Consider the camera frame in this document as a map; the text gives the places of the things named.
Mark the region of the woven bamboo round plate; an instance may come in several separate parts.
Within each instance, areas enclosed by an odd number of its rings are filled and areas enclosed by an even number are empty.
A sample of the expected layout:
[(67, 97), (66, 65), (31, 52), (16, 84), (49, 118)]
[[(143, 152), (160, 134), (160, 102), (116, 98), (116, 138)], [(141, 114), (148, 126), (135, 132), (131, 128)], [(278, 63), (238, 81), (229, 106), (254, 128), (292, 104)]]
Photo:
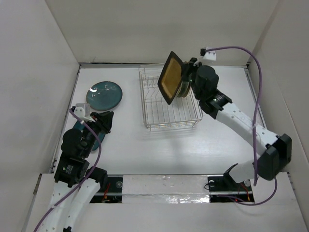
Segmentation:
[(177, 98), (182, 98), (182, 95), (183, 93), (185, 92), (186, 90), (186, 84), (184, 84), (185, 81), (183, 81), (178, 89), (178, 92), (176, 94), (176, 97)]

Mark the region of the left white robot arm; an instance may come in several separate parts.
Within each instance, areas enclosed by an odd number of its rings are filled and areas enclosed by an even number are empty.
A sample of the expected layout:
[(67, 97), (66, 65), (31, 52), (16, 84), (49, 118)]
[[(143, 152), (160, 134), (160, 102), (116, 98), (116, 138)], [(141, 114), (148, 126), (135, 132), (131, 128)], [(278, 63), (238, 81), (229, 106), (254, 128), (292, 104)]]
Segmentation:
[(83, 128), (72, 128), (62, 137), (49, 209), (36, 225), (36, 232), (74, 231), (91, 199), (108, 184), (107, 171), (97, 167), (98, 161), (90, 167), (87, 158), (95, 143), (98, 153), (102, 152), (99, 136), (110, 133), (114, 112), (88, 114), (73, 107), (70, 114)]

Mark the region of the black square amber plate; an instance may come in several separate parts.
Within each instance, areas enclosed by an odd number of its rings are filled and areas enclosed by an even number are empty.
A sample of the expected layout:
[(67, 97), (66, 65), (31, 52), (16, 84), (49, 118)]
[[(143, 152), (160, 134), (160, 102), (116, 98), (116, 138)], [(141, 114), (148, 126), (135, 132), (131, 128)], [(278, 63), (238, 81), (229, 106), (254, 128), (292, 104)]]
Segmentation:
[(158, 79), (158, 88), (168, 105), (172, 103), (181, 85), (182, 65), (182, 60), (171, 51)]

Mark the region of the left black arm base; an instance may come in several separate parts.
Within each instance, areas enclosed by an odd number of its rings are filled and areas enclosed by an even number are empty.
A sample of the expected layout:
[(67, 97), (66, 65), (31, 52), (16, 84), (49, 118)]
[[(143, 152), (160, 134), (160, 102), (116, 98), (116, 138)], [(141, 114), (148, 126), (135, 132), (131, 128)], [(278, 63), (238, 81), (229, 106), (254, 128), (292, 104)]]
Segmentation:
[(121, 203), (123, 189), (122, 175), (109, 175), (105, 188), (100, 189), (91, 203)]

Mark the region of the light green flower plate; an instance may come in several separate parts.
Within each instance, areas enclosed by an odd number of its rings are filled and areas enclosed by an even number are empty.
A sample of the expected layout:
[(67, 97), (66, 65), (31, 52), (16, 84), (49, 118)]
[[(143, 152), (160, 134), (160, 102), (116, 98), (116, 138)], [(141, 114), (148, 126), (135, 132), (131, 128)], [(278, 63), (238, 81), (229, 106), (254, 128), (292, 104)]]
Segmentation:
[(189, 93), (189, 91), (190, 91), (191, 85), (190, 85), (189, 82), (184, 82), (184, 84), (186, 84), (186, 90), (185, 90), (185, 92), (183, 93), (182, 97), (183, 97), (183, 98), (186, 98), (187, 95), (188, 95), (188, 93)]

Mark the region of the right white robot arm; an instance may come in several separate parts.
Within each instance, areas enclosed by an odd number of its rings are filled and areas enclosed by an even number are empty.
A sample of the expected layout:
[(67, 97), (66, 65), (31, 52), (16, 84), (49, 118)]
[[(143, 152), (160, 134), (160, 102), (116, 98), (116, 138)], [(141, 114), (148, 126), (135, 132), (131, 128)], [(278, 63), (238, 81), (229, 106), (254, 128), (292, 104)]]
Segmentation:
[(292, 139), (267, 130), (243, 113), (217, 88), (215, 69), (202, 65), (197, 58), (182, 64), (182, 81), (188, 82), (199, 106), (213, 119), (225, 124), (253, 147), (253, 160), (236, 163), (224, 172), (223, 184), (234, 190), (247, 179), (273, 180), (292, 159)]

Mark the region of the dark teal oval plate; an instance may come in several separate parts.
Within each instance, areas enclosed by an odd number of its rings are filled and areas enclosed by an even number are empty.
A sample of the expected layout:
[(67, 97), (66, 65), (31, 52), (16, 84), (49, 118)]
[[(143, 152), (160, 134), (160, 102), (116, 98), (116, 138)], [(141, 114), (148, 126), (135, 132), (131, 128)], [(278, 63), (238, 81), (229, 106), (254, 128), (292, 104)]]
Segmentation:
[[(74, 124), (74, 126), (73, 126), (72, 128), (73, 128), (73, 129), (78, 129), (78, 130), (80, 130), (81, 132), (84, 132), (85, 126), (82, 125), (79, 121), (76, 121), (75, 124)], [(102, 143), (102, 141), (103, 141), (103, 139), (104, 139), (104, 137), (105, 137), (105, 134), (104, 134), (104, 133), (100, 133), (100, 134), (98, 135), (98, 137), (99, 137), (99, 139), (100, 139), (100, 142)], [(92, 147), (92, 151), (96, 151), (96, 150), (98, 149), (98, 147), (99, 147), (99, 143), (98, 143), (98, 141), (95, 139), (95, 143), (94, 143), (94, 145), (93, 145), (93, 147)]]

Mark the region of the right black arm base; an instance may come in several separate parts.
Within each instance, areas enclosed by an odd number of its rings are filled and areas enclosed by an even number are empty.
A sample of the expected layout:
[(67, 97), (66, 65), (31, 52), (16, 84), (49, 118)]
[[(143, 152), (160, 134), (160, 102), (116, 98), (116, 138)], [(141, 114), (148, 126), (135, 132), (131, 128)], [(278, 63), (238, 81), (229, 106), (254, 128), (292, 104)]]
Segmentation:
[(210, 203), (253, 203), (254, 196), (250, 180), (229, 187), (222, 175), (210, 175), (204, 189), (209, 192)]

